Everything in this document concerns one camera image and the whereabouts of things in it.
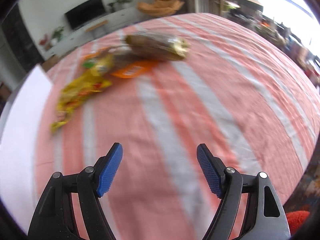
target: white stripe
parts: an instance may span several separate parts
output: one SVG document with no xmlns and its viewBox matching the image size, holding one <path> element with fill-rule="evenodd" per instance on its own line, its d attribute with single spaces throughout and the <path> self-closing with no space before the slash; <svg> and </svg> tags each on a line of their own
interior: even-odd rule
<svg viewBox="0 0 320 240">
<path fill-rule="evenodd" d="M 184 22 L 188 22 L 190 24 L 194 24 L 194 22 L 182 19 L 181 17 L 176 17 L 181 21 Z M 291 93 L 291 91 L 288 89 L 288 87 L 274 74 L 274 72 L 264 63 L 262 63 L 260 60 L 258 60 L 253 54 L 251 54 L 248 50 L 244 49 L 243 47 L 239 46 L 236 41 L 229 39 L 223 35 L 221 35 L 220 33 L 214 32 L 214 31 L 210 31 L 211 34 L 220 37 L 222 39 L 224 39 L 226 42 L 228 42 L 228 44 L 233 45 L 234 47 L 236 47 L 237 49 L 239 49 L 240 51 L 243 52 L 243 54 L 245 54 L 249 59 L 251 59 L 252 61 L 254 61 L 255 63 L 257 63 L 270 77 L 272 77 L 272 79 L 281 87 L 281 89 L 287 94 L 287 96 L 290 98 L 291 102 L 293 103 L 293 105 L 296 107 L 297 111 L 299 112 L 299 114 L 301 115 L 304 124 L 306 125 L 306 127 L 308 128 L 308 131 L 310 133 L 311 138 L 313 139 L 313 143 L 316 143 L 317 140 L 317 136 L 312 128 L 311 122 L 308 119 L 306 113 L 303 111 L 302 107 L 300 106 L 299 102 L 295 99 L 294 95 Z"/>
<path fill-rule="evenodd" d="M 216 145 L 216 142 L 214 141 L 214 138 L 212 138 L 212 133 L 209 129 L 201 129 L 201 132 L 199 132 L 199 130 L 195 129 L 193 125 L 190 125 L 194 123 L 195 119 L 192 114 L 186 113 L 195 111 L 194 101 L 189 100 L 186 91 L 180 89 L 180 84 L 175 80 L 168 80 L 164 78 L 167 75 L 167 73 L 166 71 L 163 71 L 162 67 L 153 68 L 152 71 L 157 76 L 157 79 L 159 80 L 159 82 L 162 83 L 165 89 L 168 89 L 169 91 L 174 91 L 172 93 L 171 102 L 179 112 L 183 123 L 186 124 L 186 129 L 188 129 L 188 132 L 193 138 L 193 140 L 197 143 L 204 141 L 207 142 L 208 140 L 210 140 L 213 145 Z"/>
<path fill-rule="evenodd" d="M 225 27 L 224 25 L 222 25 L 222 24 L 220 24 L 220 23 L 217 23 L 217 22 L 215 22 L 215 21 L 210 21 L 207 17 L 205 17 L 205 18 L 201 17 L 201 18 L 202 18 L 202 19 L 205 19 L 205 20 L 208 20 L 209 22 L 214 23 L 214 24 L 216 24 L 216 25 L 218 25 L 218 26 L 220 26 L 220 27 L 227 28 L 227 27 Z M 253 41 L 254 41 L 255 39 L 257 39 L 256 35 L 255 35 L 254 33 L 250 32 L 248 29 L 244 28 L 243 31 L 245 31 L 246 34 L 252 38 Z M 281 62 L 280 60 L 278 60 L 277 57 L 274 57 L 274 55 L 272 55 L 268 50 L 264 50 L 264 52 L 265 52 L 269 57 L 271 57 L 274 61 L 276 61 L 283 69 L 285 69 L 286 72 L 294 79 L 294 81 L 297 83 L 297 85 L 299 86 L 299 88 L 302 89 L 303 92 L 306 94 L 306 96 L 308 97 L 309 101 L 311 102 L 313 108 L 315 109 L 317 115 L 320 117 L 319 107 L 316 106 L 316 104 L 315 104 L 315 102 L 314 102 L 314 97 L 313 97 L 313 96 L 310 96 L 309 92 L 313 90 L 313 91 L 315 92 L 313 95 L 316 95 L 317 97 L 319 97 L 319 95 L 318 95 L 318 93 L 316 92 L 314 85 L 313 85 L 309 80 L 307 80 L 308 78 L 305 76 L 305 74 L 302 72 L 302 70 L 300 70 L 299 67 L 297 66 L 298 71 L 301 71 L 301 77 L 302 77 L 303 80 L 305 81 L 305 84 L 304 84 L 304 85 L 302 85 L 302 83 L 300 83 L 300 81 L 297 80 L 297 78 L 295 77 L 295 75 L 294 75 L 294 74 L 292 73 L 292 71 L 291 71 L 291 68 L 294 67 L 294 64 L 295 64 L 295 63 L 289 62 L 289 64 L 288 64 L 289 66 L 287 66 L 286 64 L 284 64 L 283 62 Z"/>
<path fill-rule="evenodd" d="M 139 26 L 138 24 L 135 24 L 134 27 L 135 27 L 138 31 L 146 31 L 145 28 L 142 28 L 142 27 Z M 190 102 L 189 102 L 188 100 L 185 101 L 185 105 L 188 105 L 189 103 L 190 103 Z M 179 109 L 179 106 L 177 105 L 177 102 L 176 102 L 176 101 L 174 101 L 173 104 L 176 106 L 176 109 Z M 198 137 L 198 134 L 195 133 L 194 129 L 192 129 L 191 127 L 188 127 L 188 131 L 189 131 L 190 134 L 193 135 L 193 137 L 194 137 L 195 139 L 198 138 L 198 141 L 202 142 L 203 138 L 199 138 L 199 137 Z M 204 194 L 204 195 L 203 195 L 203 197 L 205 198 L 205 201 L 206 201 L 207 203 L 210 203 L 210 197 L 211 197 L 210 194 L 211 194 L 211 192 L 210 192 L 209 194 Z"/>
<path fill-rule="evenodd" d="M 66 85 L 73 80 L 76 68 L 79 63 L 79 59 L 81 56 L 82 48 L 79 48 L 76 54 L 75 61 L 71 66 L 70 72 L 66 77 Z M 56 133 L 53 135 L 54 141 L 54 171 L 63 172 L 63 130 L 58 129 Z"/>
<path fill-rule="evenodd" d="M 94 98 L 89 98 L 83 105 L 83 153 L 84 166 L 93 166 L 96 158 L 96 129 L 94 122 Z"/>
<path fill-rule="evenodd" d="M 58 129 L 56 133 L 53 135 L 54 141 L 54 166 L 53 172 L 60 171 L 63 172 L 63 163 L 62 163 L 62 137 L 63 131 L 62 129 Z"/>
<path fill-rule="evenodd" d="M 186 157 L 187 153 L 181 146 L 182 143 L 150 79 L 140 76 L 136 80 L 138 97 L 154 129 L 166 168 L 179 192 L 184 211 L 194 225 L 197 239 L 202 239 L 210 225 L 212 214 L 202 196 L 197 174 Z"/>
<path fill-rule="evenodd" d="M 159 19 L 160 21 L 166 23 L 167 25 L 176 28 L 182 33 L 188 34 L 190 37 L 193 37 L 197 41 L 204 44 L 206 47 L 217 53 L 221 58 L 224 58 L 227 60 L 235 69 L 239 71 L 248 81 L 251 82 L 251 84 L 257 89 L 257 91 L 264 97 L 265 101 L 268 103 L 270 108 L 273 110 L 273 112 L 278 117 L 279 121 L 282 123 L 288 137 L 291 139 L 292 145 L 295 149 L 295 152 L 300 160 L 301 166 L 303 169 L 305 169 L 308 165 L 308 160 L 306 157 L 306 154 L 304 152 L 303 147 L 301 146 L 300 139 L 292 127 L 288 117 L 284 114 L 284 112 L 281 110 L 281 108 L 278 106 L 278 104 L 275 102 L 273 96 L 270 94 L 270 92 L 264 87 L 262 83 L 260 83 L 258 80 L 252 76 L 252 74 L 245 68 L 242 64 L 240 64 L 236 59 L 234 59 L 232 56 L 230 56 L 228 53 L 223 51 L 222 49 L 214 46 L 209 40 L 203 39 L 199 37 L 198 35 L 184 29 L 181 26 L 177 26 L 171 22 L 168 22 L 164 19 Z M 197 28 L 204 29 L 207 32 L 213 32 L 207 28 L 204 28 L 201 25 L 198 25 L 196 23 L 192 23 L 192 25 L 196 26 Z"/>
<path fill-rule="evenodd" d="M 125 45 L 126 43 L 124 41 L 124 37 L 125 37 L 124 31 L 122 29 L 120 29 L 120 30 L 117 31 L 117 34 L 119 36 L 121 44 Z"/>
<path fill-rule="evenodd" d="M 79 61 L 80 61 L 80 56 L 81 56 L 81 53 L 82 53 L 82 49 L 83 49 L 83 47 L 80 47 L 80 48 L 77 49 L 78 51 L 77 51 L 77 54 L 76 54 L 76 58 L 75 58 L 74 64 L 71 66 L 71 69 L 70 69 L 70 71 L 68 73 L 68 76 L 66 78 L 66 85 L 68 83 L 70 83 L 74 79 L 75 72 L 76 72 L 77 66 L 78 66 Z"/>
<path fill-rule="evenodd" d="M 100 199 L 100 204 L 101 204 L 103 213 L 108 221 L 108 224 L 113 232 L 113 235 L 115 236 L 116 240 L 121 240 L 121 235 L 119 234 L 119 230 L 116 226 L 114 217 L 112 215 L 108 194 L 104 194 L 104 196 Z"/>
<path fill-rule="evenodd" d="M 212 119 L 217 123 L 220 131 L 227 139 L 231 150 L 235 153 L 244 173 L 257 175 L 258 172 L 262 171 L 256 156 L 233 119 L 233 116 L 223 106 L 215 93 L 185 62 L 173 61 L 172 65 L 197 94 Z"/>
<path fill-rule="evenodd" d="M 53 81 L 53 82 L 55 82 L 55 80 L 57 79 L 57 76 L 58 76 L 58 74 L 59 74 L 59 72 L 60 72 L 60 69 L 61 69 L 63 63 L 65 62 L 65 60 L 66 60 L 66 58 L 64 57 L 64 58 L 58 63 L 59 65 L 58 65 L 58 66 L 56 65 L 57 71 L 55 72 L 55 74 L 54 74 L 53 77 L 52 77 L 52 81 Z"/>
</svg>

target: pink striped bedsheet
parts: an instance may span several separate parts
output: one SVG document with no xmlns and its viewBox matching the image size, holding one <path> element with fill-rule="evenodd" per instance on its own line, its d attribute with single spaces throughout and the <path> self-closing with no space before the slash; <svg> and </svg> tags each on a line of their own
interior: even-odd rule
<svg viewBox="0 0 320 240">
<path fill-rule="evenodd" d="M 108 88 L 51 135 L 59 92 L 82 73 L 81 58 L 139 30 L 182 36 L 191 44 L 188 58 Z M 55 171 L 78 173 L 120 142 L 124 157 L 101 199 L 118 240 L 202 239 L 219 201 L 196 160 L 200 143 L 242 173 L 265 171 L 284 203 L 320 129 L 319 95 L 297 65 L 255 33 L 211 14 L 129 26 L 76 49 L 48 75 L 54 87 L 37 139 L 36 198 Z M 80 234 L 88 238 L 73 199 Z M 231 237 L 241 228 L 245 201 Z"/>
</svg>

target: clutter on table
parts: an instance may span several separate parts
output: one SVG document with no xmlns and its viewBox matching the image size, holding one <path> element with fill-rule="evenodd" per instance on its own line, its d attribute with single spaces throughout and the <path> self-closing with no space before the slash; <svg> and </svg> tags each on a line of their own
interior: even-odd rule
<svg viewBox="0 0 320 240">
<path fill-rule="evenodd" d="M 194 0 L 194 6 L 197 13 L 212 13 L 224 18 L 232 8 L 241 8 L 249 16 L 263 11 L 263 5 L 257 0 Z"/>
<path fill-rule="evenodd" d="M 158 65 L 160 61 L 183 60 L 189 44 L 182 38 L 162 33 L 136 32 L 125 37 L 126 45 L 103 48 L 86 55 L 85 72 L 65 86 L 56 106 L 57 120 L 52 132 L 65 125 L 74 110 L 92 94 L 111 86 L 112 76 L 134 78 Z"/>
<path fill-rule="evenodd" d="M 254 24 L 254 18 L 242 12 L 238 8 L 232 8 L 228 14 L 225 14 L 225 18 L 250 30 L 254 28 L 252 26 Z"/>
<path fill-rule="evenodd" d="M 278 24 L 274 20 L 263 18 L 256 23 L 256 33 L 275 45 L 291 58 L 306 74 L 312 84 L 318 88 L 320 84 L 320 60 L 314 56 L 301 40 L 291 33 L 291 29 Z"/>
</svg>

